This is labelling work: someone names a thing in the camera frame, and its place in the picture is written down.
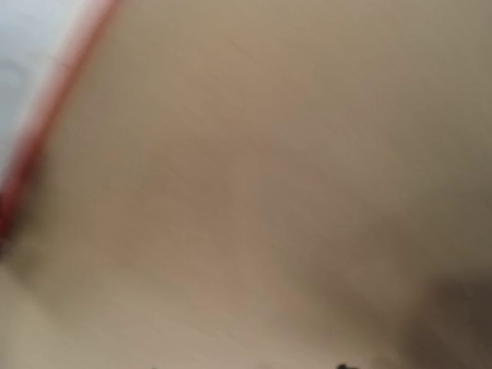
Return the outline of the brown backing board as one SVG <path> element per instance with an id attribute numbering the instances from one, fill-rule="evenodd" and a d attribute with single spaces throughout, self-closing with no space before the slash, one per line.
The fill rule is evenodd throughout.
<path id="1" fill-rule="evenodd" d="M 491 3 L 122 2 L 1 263 L 1 366 L 340 364 L 491 366 Z"/>

